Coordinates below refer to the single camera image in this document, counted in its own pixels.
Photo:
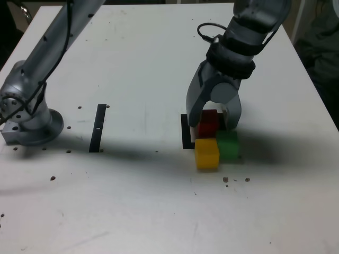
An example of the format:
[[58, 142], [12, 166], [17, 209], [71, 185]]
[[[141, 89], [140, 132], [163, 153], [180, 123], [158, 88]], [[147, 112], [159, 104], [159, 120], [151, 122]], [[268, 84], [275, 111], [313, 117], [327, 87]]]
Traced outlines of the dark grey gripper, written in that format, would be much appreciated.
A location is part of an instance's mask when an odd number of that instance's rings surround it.
[[[217, 83], [212, 91], [211, 81]], [[203, 107], [211, 99], [212, 102], [220, 104], [226, 128], [229, 131], [235, 129], [242, 114], [238, 94], [240, 84], [240, 79], [221, 73], [206, 60], [200, 63], [186, 95], [188, 125], [198, 125]]]

